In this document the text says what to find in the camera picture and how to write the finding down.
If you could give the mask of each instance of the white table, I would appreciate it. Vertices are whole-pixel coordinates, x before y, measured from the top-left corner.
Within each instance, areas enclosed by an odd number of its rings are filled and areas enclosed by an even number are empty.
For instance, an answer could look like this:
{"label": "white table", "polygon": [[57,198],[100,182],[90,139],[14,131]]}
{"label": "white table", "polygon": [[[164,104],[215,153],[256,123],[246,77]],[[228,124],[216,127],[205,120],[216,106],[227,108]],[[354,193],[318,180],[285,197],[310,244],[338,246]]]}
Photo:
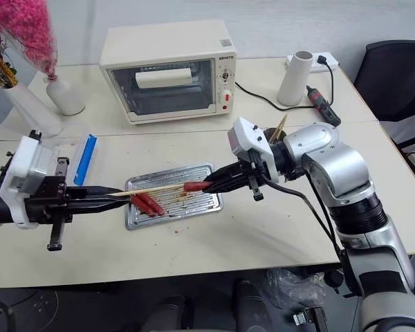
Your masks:
{"label": "white table", "polygon": [[[407,251],[415,253],[415,178],[405,161],[375,121],[345,123],[339,130],[343,141],[365,157],[386,213],[393,216]],[[48,143],[66,150],[71,138]],[[0,166],[6,161],[5,152],[17,144],[0,142]],[[159,154],[154,146],[161,146]],[[225,131],[99,137],[86,184],[123,188],[128,178],[140,174],[202,162],[221,167],[234,161]],[[317,206],[305,178],[288,186],[304,192]],[[330,241],[302,200],[269,187],[262,192],[265,199],[257,203],[249,189],[241,188],[223,195],[224,208],[218,213],[135,231],[125,228],[123,208],[77,215],[65,227],[60,252],[46,250],[49,225],[35,230],[3,225],[0,287],[112,282],[336,261]]]}
{"label": "white table", "polygon": [[[236,79],[245,89],[264,95],[276,102],[276,95],[285,72],[284,59],[241,59],[237,62]],[[58,73],[74,84],[86,103],[86,108],[81,114],[63,117],[66,125],[58,137],[80,137],[83,133],[108,136],[229,130],[239,116],[258,123],[260,127],[274,127],[285,113],[236,88],[234,108],[229,115],[133,126],[126,121],[125,115],[120,110],[120,106],[109,90],[97,65],[59,67]],[[334,71],[334,76],[335,102],[333,109],[340,116],[342,123],[376,120],[340,68]],[[46,84],[43,83],[42,78],[43,75],[38,73],[29,89],[48,106],[55,109],[45,92]],[[331,78],[329,73],[310,74],[308,84],[319,89],[323,95],[330,99]],[[310,105],[306,95],[300,104]],[[314,109],[299,109],[288,113],[287,127],[307,125],[322,120]],[[0,140],[20,140],[22,135],[29,133],[29,130],[30,128],[22,121],[20,115],[12,110],[0,124]]]}

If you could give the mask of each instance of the oven door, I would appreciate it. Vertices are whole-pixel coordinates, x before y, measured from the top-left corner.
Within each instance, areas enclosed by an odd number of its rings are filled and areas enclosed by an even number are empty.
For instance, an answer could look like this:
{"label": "oven door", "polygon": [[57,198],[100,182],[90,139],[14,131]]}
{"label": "oven door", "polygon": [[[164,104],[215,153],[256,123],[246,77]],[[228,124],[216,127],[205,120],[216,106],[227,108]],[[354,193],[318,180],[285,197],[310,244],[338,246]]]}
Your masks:
{"label": "oven door", "polygon": [[214,59],[111,70],[132,122],[215,112]]}

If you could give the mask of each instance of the black office chair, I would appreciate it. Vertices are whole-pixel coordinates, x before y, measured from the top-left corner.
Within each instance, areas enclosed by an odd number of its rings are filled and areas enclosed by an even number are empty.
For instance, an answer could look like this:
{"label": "black office chair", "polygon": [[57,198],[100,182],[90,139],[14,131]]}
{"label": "black office chair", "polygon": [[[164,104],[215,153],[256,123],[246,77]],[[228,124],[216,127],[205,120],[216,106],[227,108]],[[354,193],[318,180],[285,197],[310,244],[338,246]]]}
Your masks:
{"label": "black office chair", "polygon": [[[367,45],[354,85],[377,119],[401,121],[414,116],[415,40],[389,40]],[[415,138],[397,146],[403,149],[413,144]],[[415,173],[415,166],[405,159]]]}

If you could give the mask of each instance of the black cable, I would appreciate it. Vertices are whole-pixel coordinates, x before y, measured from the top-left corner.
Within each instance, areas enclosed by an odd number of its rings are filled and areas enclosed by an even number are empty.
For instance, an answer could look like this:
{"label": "black cable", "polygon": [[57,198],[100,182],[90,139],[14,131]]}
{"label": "black cable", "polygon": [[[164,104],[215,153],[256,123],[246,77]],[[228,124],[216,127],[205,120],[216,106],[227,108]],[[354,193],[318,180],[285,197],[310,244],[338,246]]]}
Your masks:
{"label": "black cable", "polygon": [[290,194],[290,195],[294,195],[297,197],[300,197],[305,204],[309,207],[309,209],[311,209],[313,215],[315,216],[315,218],[318,220],[318,223],[320,223],[320,226],[322,227],[323,231],[325,231],[326,235],[328,236],[328,238],[332,241],[333,243],[333,239],[331,236],[331,233],[329,232],[329,230],[326,228],[325,224],[323,223],[323,220],[321,220],[320,216],[318,215],[317,211],[315,210],[315,208],[313,207],[313,205],[311,204],[311,202],[307,199],[306,196],[304,196],[301,192],[298,192],[296,190],[292,190],[292,189],[288,189],[285,187],[282,187],[281,185],[278,185],[274,182],[272,182],[271,180],[268,179],[268,177],[265,174],[260,174],[261,178],[264,180],[264,182],[271,188],[279,190],[280,192],[283,192],[285,194]]}
{"label": "black cable", "polygon": [[26,301],[28,301],[29,299],[32,299],[34,296],[36,296],[36,294],[38,293],[39,291],[38,290],[36,290],[34,293],[32,293],[31,295],[29,295],[29,296],[27,296],[27,297],[25,297],[24,299],[22,299],[22,300],[20,300],[20,301],[18,301],[18,302],[15,302],[14,304],[11,304],[9,307],[10,308],[12,308],[12,307],[14,307],[14,306],[18,306],[19,304],[22,304],[23,302],[26,302]]}
{"label": "black cable", "polygon": [[315,188],[315,185],[312,182],[311,175],[308,172],[306,172],[306,177],[307,177],[309,183],[311,184],[313,193],[317,197],[317,201],[320,204],[321,209],[323,210],[324,217],[326,218],[327,225],[329,227],[329,231],[330,231],[331,236],[332,236],[333,247],[335,248],[335,252],[336,252],[337,256],[340,257],[341,249],[337,244],[337,239],[335,237],[335,232],[333,230],[333,225],[332,225],[332,222],[331,222],[331,218],[329,217],[329,213],[327,213],[326,206],[324,206],[323,200],[321,199],[320,195],[318,194],[317,188]]}
{"label": "black cable", "polygon": [[8,306],[7,304],[4,304],[2,301],[0,301],[0,313],[3,313],[6,317],[6,331],[15,332],[17,330],[17,326],[15,324],[15,316],[11,306]]}
{"label": "black cable", "polygon": [[256,98],[259,98],[261,100],[264,100],[270,106],[272,106],[274,109],[277,109],[278,111],[290,111],[291,109],[313,109],[313,106],[293,106],[293,107],[288,107],[287,109],[283,109],[281,107],[278,107],[273,102],[271,102],[268,98],[263,97],[262,95],[257,95],[256,93],[250,92],[249,90],[246,90],[240,84],[238,84],[238,82],[235,82],[235,85],[237,85],[243,92],[246,92],[248,95],[251,95],[253,97],[256,97]]}
{"label": "black cable", "polygon": [[[331,74],[331,90],[332,90],[331,93],[332,93],[332,98],[331,98],[331,102],[329,103],[329,106],[331,106],[333,104],[333,73],[332,73],[331,67],[327,64],[327,62],[324,62],[323,64],[329,69],[329,73]],[[278,111],[290,111],[291,109],[313,109],[314,108],[314,106],[293,106],[293,107],[288,107],[286,109],[283,109],[283,108],[277,106],[276,104],[274,104],[273,102],[271,102],[268,98],[266,98],[266,97],[264,97],[262,95],[257,95],[256,93],[250,92],[249,90],[246,90],[237,81],[235,81],[235,85],[237,85],[243,92],[247,93],[248,95],[251,95],[253,97],[256,97],[256,98],[259,98],[261,100],[264,100],[270,106],[272,106],[274,109],[277,109]]]}
{"label": "black cable", "polygon": [[388,332],[397,326],[408,326],[415,328],[415,319],[408,317],[390,317],[381,320],[373,332]]}
{"label": "black cable", "polygon": [[353,314],[351,332],[353,331],[353,325],[355,324],[355,319],[357,317],[358,303],[360,303],[360,298],[359,297],[357,298],[357,304],[355,305],[355,313]]}
{"label": "black cable", "polygon": [[331,102],[329,103],[329,106],[332,106],[333,104],[333,73],[331,67],[327,64],[327,62],[324,63],[324,65],[329,69],[329,73],[331,74],[331,91],[332,91],[332,98]]}

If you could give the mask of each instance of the sausage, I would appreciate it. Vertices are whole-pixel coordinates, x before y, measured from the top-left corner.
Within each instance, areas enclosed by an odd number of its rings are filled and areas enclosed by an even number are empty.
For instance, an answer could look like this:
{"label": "sausage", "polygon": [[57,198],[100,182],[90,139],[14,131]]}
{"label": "sausage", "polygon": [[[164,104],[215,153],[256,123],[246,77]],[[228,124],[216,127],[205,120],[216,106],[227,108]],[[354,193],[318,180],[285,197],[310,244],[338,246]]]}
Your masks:
{"label": "sausage", "polygon": [[157,212],[147,205],[140,197],[137,195],[131,195],[131,203],[134,204],[142,212],[146,213],[148,216],[156,216]]}
{"label": "sausage", "polygon": [[137,194],[137,196],[142,201],[144,201],[147,205],[149,205],[155,212],[157,212],[159,216],[164,215],[165,210],[161,207],[160,204],[155,202],[155,200],[152,197],[150,197],[150,195],[146,193],[142,193],[142,194]]}
{"label": "sausage", "polygon": [[201,182],[186,182],[183,186],[185,192],[199,192],[201,190],[207,189],[212,185],[212,182],[201,181]]}

